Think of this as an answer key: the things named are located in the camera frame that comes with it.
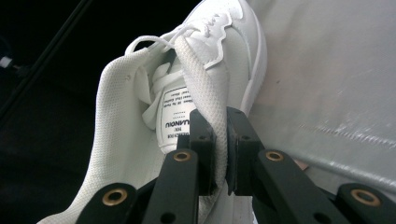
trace shoe tongue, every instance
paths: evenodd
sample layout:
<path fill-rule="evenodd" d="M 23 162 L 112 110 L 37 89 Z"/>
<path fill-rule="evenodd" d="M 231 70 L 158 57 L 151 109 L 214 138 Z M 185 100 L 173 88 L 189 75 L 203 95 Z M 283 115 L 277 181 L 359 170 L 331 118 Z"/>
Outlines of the shoe tongue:
<path fill-rule="evenodd" d="M 169 73 L 180 70 L 180 61 L 175 58 Z M 163 89 L 156 127 L 158 144 L 163 153 L 177 148 L 178 136 L 190 134 L 190 112 L 195 108 L 183 78 Z"/>

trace sneaker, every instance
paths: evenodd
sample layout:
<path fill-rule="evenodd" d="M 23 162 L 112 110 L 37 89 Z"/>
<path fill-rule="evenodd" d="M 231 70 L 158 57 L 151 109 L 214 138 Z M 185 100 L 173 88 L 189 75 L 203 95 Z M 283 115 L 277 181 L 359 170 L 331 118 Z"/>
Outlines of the sneaker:
<path fill-rule="evenodd" d="M 138 43 L 154 43 L 135 50 Z M 200 223 L 252 223 L 251 203 L 228 196 L 226 106 L 248 114 L 266 69 L 262 28 L 245 0 L 202 1 L 175 30 L 140 36 L 104 69 L 88 172 L 72 204 L 39 223 L 74 223 L 93 194 L 115 182 L 139 189 L 188 134 L 197 108 L 217 136 L 215 194 L 200 197 Z"/>

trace dark background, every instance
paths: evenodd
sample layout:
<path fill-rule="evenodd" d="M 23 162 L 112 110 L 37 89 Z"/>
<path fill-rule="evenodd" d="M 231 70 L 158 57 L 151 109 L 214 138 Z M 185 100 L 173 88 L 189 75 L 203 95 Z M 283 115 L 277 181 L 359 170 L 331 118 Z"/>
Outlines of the dark background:
<path fill-rule="evenodd" d="M 181 24 L 198 0 L 0 0 L 0 223 L 62 212 L 83 181 L 103 68 L 140 35 Z"/>

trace shoelace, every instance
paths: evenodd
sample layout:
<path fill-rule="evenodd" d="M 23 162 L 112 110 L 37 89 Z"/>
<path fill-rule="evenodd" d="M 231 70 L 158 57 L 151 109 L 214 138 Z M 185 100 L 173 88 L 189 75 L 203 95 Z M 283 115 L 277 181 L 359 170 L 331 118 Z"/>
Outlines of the shoelace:
<path fill-rule="evenodd" d="M 179 80 L 184 77 L 187 89 L 191 94 L 191 98 L 195 103 L 195 106 L 204 116 L 204 118 L 211 124 L 216 136 L 217 136 L 217 149 L 215 151 L 215 180 L 219 187 L 222 186 L 224 181 L 224 176 L 226 172 L 227 163 L 227 133 L 226 133 L 226 103 L 219 99 L 219 94 L 217 89 L 213 84 L 212 79 L 207 74 L 204 65 L 199 61 L 198 57 L 195 55 L 193 49 L 191 49 L 189 43 L 183 36 L 189 30 L 200 31 L 202 35 L 208 37 L 209 25 L 213 25 L 215 18 L 208 21 L 193 22 L 188 24 L 182 24 L 178 26 L 175 30 L 175 35 L 167 41 L 163 36 L 152 36 L 144 35 L 138 37 L 134 42 L 128 46 L 126 54 L 133 52 L 137 44 L 141 41 L 154 41 L 157 43 L 164 44 L 165 47 L 163 52 L 169 49 L 175 49 L 177 57 L 179 58 L 182 70 L 172 74 L 167 74 L 170 64 L 166 63 L 157 68 L 155 71 L 152 82 L 153 85 L 148 93 L 141 94 L 139 99 L 143 102 L 149 104 L 148 109 L 143 113 L 143 120 L 148 125 L 150 129 L 155 129 L 156 127 L 156 114 L 160 102 L 160 98 L 163 94 L 163 88 L 167 85 Z M 149 86 L 149 79 L 147 72 L 143 69 L 139 69 L 137 74 L 137 79 L 144 82 L 145 88 Z"/>

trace white shoelace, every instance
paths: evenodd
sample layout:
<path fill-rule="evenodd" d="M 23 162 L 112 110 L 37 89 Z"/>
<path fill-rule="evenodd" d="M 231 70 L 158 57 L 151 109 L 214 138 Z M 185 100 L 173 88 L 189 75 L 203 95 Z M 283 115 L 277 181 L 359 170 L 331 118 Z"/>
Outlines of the white shoelace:
<path fill-rule="evenodd" d="M 214 19 L 212 21 L 203 21 L 198 24 L 195 23 L 179 26 L 176 28 L 176 34 L 169 41 L 158 36 L 141 36 L 131 43 L 131 45 L 126 50 L 126 54 L 133 52 L 137 44 L 141 41 L 155 41 L 165 45 L 163 52 L 166 52 L 169 49 L 175 49 L 177 57 L 179 58 L 182 65 L 181 71 L 171 74 L 166 74 L 170 66 L 169 63 L 159 66 L 152 77 L 153 85 L 150 88 L 149 96 L 147 96 L 148 92 L 139 96 L 140 100 L 150 105 L 143 113 L 143 120 L 146 122 L 148 127 L 150 127 L 150 129 L 153 130 L 156 127 L 156 113 L 160 98 L 163 94 L 163 88 L 184 77 L 184 81 L 191 94 L 192 101 L 204 118 L 211 124 L 214 133 L 217 136 L 215 151 L 215 181 L 219 188 L 215 191 L 213 196 L 200 199 L 199 219 L 201 221 L 205 220 L 211 210 L 211 207 L 216 201 L 219 191 L 223 186 L 226 173 L 226 100 L 219 98 L 220 94 L 218 94 L 218 90 L 211 77 L 206 72 L 204 65 L 199 61 L 198 57 L 195 55 L 183 34 L 186 31 L 192 29 L 201 31 L 204 36 L 209 36 L 208 25 L 213 25 L 213 22 Z M 141 80 L 144 80 L 146 83 L 142 85 L 144 87 L 141 88 L 149 86 L 149 79 L 147 78 L 146 71 L 139 70 L 136 76 Z"/>

